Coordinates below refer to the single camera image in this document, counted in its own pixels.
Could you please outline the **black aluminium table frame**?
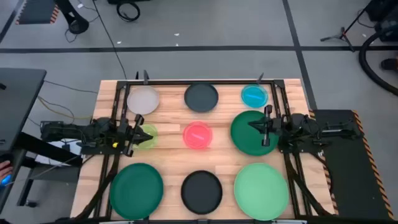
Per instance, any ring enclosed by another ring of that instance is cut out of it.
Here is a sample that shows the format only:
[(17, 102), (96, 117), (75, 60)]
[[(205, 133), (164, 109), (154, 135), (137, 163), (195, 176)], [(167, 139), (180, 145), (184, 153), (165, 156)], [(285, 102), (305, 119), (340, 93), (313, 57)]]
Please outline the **black aluminium table frame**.
[[(309, 114), (300, 79), (284, 79), (287, 104), (291, 113)], [(111, 115), (118, 81), (102, 80), (99, 86), (94, 117)], [(219, 94), (217, 105), (207, 113), (196, 113), (184, 101), (186, 89), (197, 83), (211, 83)], [(144, 115), (145, 123), (156, 127), (159, 138), (154, 148), (134, 150), (132, 157), (121, 156), (118, 170), (129, 164), (144, 162), (155, 167), (164, 182), (164, 195), (149, 220), (248, 220), (235, 199), (233, 185), (239, 170), (255, 162), (263, 162), (277, 169), (286, 179), (284, 155), (274, 149), (265, 156), (249, 156), (240, 152), (230, 137), (230, 126), (235, 116), (249, 108), (241, 100), (241, 91), (255, 80), (150, 80), (160, 95), (160, 104), (152, 113)], [(183, 130), (192, 122), (201, 121), (211, 127), (213, 139), (205, 149), (190, 149), (183, 141)], [(335, 213), (323, 164), (310, 154), (301, 154), (303, 174), (308, 189), (322, 207)], [(70, 216), (75, 217), (93, 197), (99, 186), (103, 155), (90, 159), (80, 171)], [(223, 197), (219, 207), (206, 215), (197, 215), (184, 206), (180, 191), (186, 176), (196, 170), (208, 170), (220, 180)]]

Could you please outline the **small red transparent plate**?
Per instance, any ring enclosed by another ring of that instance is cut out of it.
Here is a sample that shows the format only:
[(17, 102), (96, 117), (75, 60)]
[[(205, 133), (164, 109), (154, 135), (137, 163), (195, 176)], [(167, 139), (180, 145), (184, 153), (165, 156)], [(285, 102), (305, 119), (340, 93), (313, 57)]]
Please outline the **small red transparent plate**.
[(183, 141), (191, 149), (205, 149), (212, 139), (213, 131), (204, 122), (192, 122), (183, 130)]

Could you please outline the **small yellow-green transparent plate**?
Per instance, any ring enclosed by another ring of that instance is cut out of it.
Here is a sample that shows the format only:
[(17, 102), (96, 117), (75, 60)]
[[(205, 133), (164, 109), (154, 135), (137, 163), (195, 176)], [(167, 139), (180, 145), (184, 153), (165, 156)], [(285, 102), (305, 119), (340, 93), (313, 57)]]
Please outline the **small yellow-green transparent plate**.
[(157, 137), (158, 137), (157, 128), (152, 124), (144, 124), (141, 126), (141, 128), (146, 134), (151, 135), (152, 139), (142, 142), (138, 145), (134, 144), (133, 148), (138, 150), (147, 150), (154, 148), (157, 144)]

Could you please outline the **person's hand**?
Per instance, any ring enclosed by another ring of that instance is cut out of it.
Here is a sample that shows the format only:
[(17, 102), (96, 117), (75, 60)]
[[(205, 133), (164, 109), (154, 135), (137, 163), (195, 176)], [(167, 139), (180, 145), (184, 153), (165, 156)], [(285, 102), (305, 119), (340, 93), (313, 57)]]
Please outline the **person's hand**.
[(13, 167), (11, 161), (0, 162), (0, 180), (3, 180), (12, 173)]

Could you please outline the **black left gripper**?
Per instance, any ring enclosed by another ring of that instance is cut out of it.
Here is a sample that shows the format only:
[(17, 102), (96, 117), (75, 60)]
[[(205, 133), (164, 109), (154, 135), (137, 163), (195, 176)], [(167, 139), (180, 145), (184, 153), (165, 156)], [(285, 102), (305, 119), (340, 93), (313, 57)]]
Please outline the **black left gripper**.
[(152, 135), (141, 128), (144, 123), (144, 117), (141, 114), (137, 114), (134, 121), (135, 125), (131, 126), (127, 118), (121, 118), (116, 130), (116, 149), (128, 157), (133, 155), (133, 150), (131, 149), (133, 144), (139, 145), (153, 139)]

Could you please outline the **black equipment case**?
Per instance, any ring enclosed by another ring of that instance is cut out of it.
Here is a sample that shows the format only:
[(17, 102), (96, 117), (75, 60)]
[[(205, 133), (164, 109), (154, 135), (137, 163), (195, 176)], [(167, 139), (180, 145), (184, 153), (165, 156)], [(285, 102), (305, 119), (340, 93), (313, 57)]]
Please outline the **black equipment case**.
[(374, 30), (377, 34), (398, 26), (398, 0), (370, 0), (365, 12), (370, 21), (376, 23)]

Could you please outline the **grey translucent plastic plate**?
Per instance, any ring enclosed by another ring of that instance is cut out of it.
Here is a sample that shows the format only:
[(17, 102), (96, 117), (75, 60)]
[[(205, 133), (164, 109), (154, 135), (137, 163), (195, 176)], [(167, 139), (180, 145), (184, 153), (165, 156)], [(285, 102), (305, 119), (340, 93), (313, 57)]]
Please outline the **grey translucent plastic plate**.
[(142, 86), (131, 90), (127, 98), (127, 107), (134, 114), (150, 114), (160, 103), (159, 92), (151, 86)]

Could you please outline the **large light green plate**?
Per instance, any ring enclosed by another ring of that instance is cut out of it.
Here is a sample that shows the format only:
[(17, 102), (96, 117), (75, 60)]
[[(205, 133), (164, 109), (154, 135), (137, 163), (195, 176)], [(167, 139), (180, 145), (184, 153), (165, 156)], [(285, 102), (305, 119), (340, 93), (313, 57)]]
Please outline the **large light green plate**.
[(234, 198), (247, 216), (268, 221), (279, 217), (287, 208), (289, 188), (279, 171), (264, 163), (253, 163), (238, 172)]

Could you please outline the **black plastic plate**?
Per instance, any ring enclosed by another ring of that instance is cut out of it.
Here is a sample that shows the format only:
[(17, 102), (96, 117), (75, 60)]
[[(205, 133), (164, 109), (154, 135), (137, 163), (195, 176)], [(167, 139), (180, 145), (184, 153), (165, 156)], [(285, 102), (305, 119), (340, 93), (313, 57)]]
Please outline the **black plastic plate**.
[(189, 211), (206, 215), (220, 205), (223, 188), (216, 175), (207, 170), (197, 170), (186, 176), (180, 194)]

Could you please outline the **black hazard-striped floor mat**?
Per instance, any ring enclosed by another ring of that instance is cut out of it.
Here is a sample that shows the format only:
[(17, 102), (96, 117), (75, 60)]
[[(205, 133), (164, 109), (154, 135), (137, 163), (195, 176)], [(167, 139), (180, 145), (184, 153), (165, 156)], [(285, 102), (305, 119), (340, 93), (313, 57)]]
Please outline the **black hazard-striped floor mat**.
[(59, 12), (54, 0), (26, 0), (16, 24), (53, 24)]
[(357, 139), (333, 138), (324, 150), (328, 168), (333, 178), (332, 201), (341, 218), (363, 218), (385, 222), (398, 220), (394, 216), (380, 173), (364, 137), (362, 123), (352, 110), (313, 110), (320, 127), (352, 120), (359, 129)]

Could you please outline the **dark grey plastic plate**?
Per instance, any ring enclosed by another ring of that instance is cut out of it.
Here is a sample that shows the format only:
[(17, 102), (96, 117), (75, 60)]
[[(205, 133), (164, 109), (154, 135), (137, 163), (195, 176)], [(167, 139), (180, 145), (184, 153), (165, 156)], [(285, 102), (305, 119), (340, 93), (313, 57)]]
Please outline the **dark grey plastic plate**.
[(194, 83), (184, 93), (184, 101), (189, 109), (198, 113), (211, 111), (218, 103), (219, 94), (209, 83)]

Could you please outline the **small cyan transparent plate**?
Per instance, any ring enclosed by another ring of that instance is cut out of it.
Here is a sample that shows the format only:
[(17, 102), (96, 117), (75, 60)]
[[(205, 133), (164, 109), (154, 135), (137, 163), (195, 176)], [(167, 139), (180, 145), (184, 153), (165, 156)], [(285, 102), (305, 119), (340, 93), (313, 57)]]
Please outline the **small cyan transparent plate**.
[(251, 108), (260, 108), (266, 105), (269, 96), (266, 89), (257, 84), (246, 85), (241, 91), (243, 103)]

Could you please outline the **black shoe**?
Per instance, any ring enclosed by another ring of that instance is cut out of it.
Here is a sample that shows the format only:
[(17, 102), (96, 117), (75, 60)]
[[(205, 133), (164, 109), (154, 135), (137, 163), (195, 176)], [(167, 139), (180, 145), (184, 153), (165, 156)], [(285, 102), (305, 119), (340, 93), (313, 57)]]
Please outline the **black shoe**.
[(387, 58), (381, 62), (380, 67), (383, 70), (398, 71), (398, 59)]

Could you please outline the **large dark green plate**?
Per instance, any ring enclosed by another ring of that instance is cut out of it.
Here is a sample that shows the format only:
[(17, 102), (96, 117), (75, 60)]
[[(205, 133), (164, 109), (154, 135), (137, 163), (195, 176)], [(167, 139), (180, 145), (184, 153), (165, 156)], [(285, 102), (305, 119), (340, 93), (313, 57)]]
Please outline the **large dark green plate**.
[(233, 119), (230, 131), (231, 139), (241, 152), (251, 156), (263, 156), (273, 151), (277, 146), (279, 137), (276, 134), (270, 133), (269, 146), (263, 146), (264, 136), (248, 125), (248, 122), (257, 121), (263, 117), (264, 114), (259, 111), (244, 111)]
[(110, 202), (125, 219), (144, 219), (157, 209), (163, 194), (164, 183), (157, 169), (135, 163), (122, 169), (113, 180)]

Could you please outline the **black tripod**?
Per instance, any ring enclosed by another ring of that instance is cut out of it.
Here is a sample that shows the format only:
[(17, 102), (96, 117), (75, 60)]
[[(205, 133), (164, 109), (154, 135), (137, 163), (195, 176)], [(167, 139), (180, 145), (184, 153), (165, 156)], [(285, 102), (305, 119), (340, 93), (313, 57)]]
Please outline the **black tripod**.
[(351, 24), (347, 28), (341, 27), (339, 33), (337, 33), (336, 35), (323, 37), (323, 38), (320, 39), (320, 42), (326, 42), (326, 41), (332, 40), (332, 39), (341, 40), (341, 41), (346, 42), (348, 44), (348, 48), (350, 49), (350, 51), (355, 52), (355, 49), (354, 49), (353, 45), (351, 44), (351, 42), (350, 42), (350, 40), (349, 40), (349, 38), (347, 36), (347, 33), (355, 25), (355, 23), (358, 23), (359, 25), (367, 27), (367, 28), (370, 28), (370, 29), (375, 28), (375, 26), (376, 26), (375, 24), (373, 24), (371, 26), (371, 25), (362, 24), (362, 23), (359, 22), (360, 17), (368, 10), (368, 8), (370, 6), (371, 6), (371, 3), (369, 2), (363, 9), (360, 9), (357, 12), (357, 15), (354, 18), (354, 20), (351, 22)]

